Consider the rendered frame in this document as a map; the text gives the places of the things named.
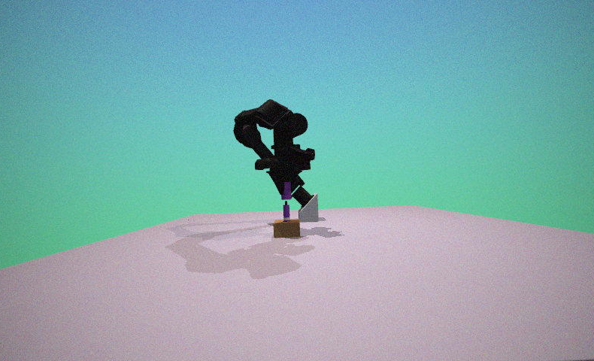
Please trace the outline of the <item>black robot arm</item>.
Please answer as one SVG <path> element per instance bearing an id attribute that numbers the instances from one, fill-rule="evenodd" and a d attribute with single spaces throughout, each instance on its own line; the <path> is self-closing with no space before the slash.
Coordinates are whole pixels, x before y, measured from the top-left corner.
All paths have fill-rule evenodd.
<path id="1" fill-rule="evenodd" d="M 308 122 L 305 116 L 299 113 L 293 113 L 287 107 L 269 99 L 258 108 L 244 110 L 235 117 L 234 134 L 238 142 L 245 147 L 252 148 L 261 159 L 274 158 L 274 154 L 264 145 L 261 139 L 258 124 L 260 127 L 274 131 L 274 141 L 291 140 L 306 132 Z M 284 160 L 292 159 L 299 164 L 308 164 L 315 159 L 315 150 L 307 148 L 300 149 L 300 144 L 292 147 L 288 143 L 284 151 Z M 292 192 L 300 186 L 292 195 L 302 208 L 314 197 L 309 194 L 302 186 L 304 181 L 297 175 Z"/>

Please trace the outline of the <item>orange square block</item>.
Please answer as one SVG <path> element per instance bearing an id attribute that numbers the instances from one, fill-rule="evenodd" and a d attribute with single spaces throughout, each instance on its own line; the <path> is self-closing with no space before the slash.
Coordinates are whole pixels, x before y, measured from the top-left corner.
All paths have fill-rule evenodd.
<path id="1" fill-rule="evenodd" d="M 292 238 L 300 237 L 300 222 L 299 219 L 293 219 L 288 222 L 283 220 L 275 220 L 274 222 L 274 238 Z"/>

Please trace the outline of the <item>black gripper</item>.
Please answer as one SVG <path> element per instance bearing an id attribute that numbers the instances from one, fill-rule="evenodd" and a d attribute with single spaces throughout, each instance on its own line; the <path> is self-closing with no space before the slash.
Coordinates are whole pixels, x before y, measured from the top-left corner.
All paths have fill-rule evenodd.
<path id="1" fill-rule="evenodd" d="M 311 170 L 311 164 L 299 164 L 294 160 L 284 160 L 284 151 L 288 143 L 292 143 L 292 147 L 296 147 L 291 140 L 279 140 L 274 141 L 274 145 L 271 145 L 271 149 L 274 150 L 274 158 L 258 159 L 255 162 L 255 170 L 264 170 L 269 168 L 268 173 L 271 179 L 274 181 L 281 195 L 284 194 L 284 182 L 291 182 L 291 193 L 295 183 L 297 175 L 302 170 Z M 286 170 L 284 170 L 286 169 Z"/>

